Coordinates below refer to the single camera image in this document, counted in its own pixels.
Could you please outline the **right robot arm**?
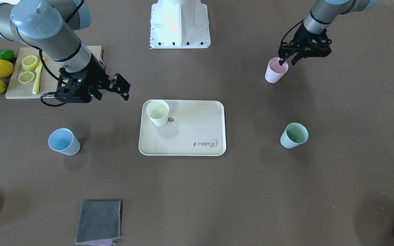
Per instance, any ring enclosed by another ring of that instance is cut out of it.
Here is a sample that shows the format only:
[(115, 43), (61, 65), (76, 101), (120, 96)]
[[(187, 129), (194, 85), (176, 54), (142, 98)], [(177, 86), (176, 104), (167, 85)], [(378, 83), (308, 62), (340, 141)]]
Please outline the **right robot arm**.
[(130, 84), (120, 74), (109, 76), (105, 67), (76, 35), (90, 25), (83, 0), (0, 0), (0, 37), (45, 52), (59, 66), (54, 97), (60, 104), (102, 99), (101, 90), (129, 99)]

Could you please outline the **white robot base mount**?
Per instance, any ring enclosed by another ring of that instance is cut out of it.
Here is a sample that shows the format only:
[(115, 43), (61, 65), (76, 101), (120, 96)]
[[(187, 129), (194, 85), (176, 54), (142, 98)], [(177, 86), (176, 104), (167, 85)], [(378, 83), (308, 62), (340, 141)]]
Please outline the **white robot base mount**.
[(159, 0), (151, 6), (149, 47), (205, 49), (211, 45), (208, 7), (200, 0)]

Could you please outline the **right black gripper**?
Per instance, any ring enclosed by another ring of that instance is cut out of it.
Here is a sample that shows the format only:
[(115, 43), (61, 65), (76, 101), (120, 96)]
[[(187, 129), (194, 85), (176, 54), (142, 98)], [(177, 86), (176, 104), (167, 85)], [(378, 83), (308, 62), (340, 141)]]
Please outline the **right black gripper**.
[(119, 94), (125, 101), (129, 100), (130, 83), (120, 74), (109, 77), (94, 55), (88, 65), (78, 72), (59, 69), (55, 99), (62, 103), (89, 103), (92, 97), (101, 100), (100, 90)]

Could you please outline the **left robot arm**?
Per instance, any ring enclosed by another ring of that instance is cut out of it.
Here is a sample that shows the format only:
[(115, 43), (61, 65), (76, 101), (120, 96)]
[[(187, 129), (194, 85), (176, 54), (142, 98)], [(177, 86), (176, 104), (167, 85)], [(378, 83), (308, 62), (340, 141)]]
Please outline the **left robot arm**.
[(278, 50), (279, 65), (291, 56), (291, 64), (308, 57), (327, 57), (331, 53), (332, 41), (327, 37), (327, 28), (338, 15), (362, 12), (373, 8), (378, 0), (317, 0), (309, 14), (297, 23), (294, 37), (289, 42), (282, 39)]

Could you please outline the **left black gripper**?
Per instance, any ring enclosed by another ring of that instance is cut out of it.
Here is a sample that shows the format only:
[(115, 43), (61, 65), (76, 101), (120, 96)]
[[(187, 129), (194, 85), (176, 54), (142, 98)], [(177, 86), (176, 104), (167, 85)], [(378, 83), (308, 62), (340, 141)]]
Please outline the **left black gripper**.
[(309, 32), (305, 28), (305, 25), (300, 25), (295, 32), (293, 39), (290, 42), (284, 42), (286, 36), (295, 27), (297, 27), (297, 25), (287, 31), (280, 41), (280, 47), (278, 50), (278, 62), (280, 66), (286, 62), (286, 59), (294, 54), (295, 56), (291, 60), (291, 65), (293, 66), (302, 58), (327, 57), (332, 52), (330, 48), (332, 40), (328, 39), (326, 28), (322, 28), (319, 30), (318, 34), (315, 34)]

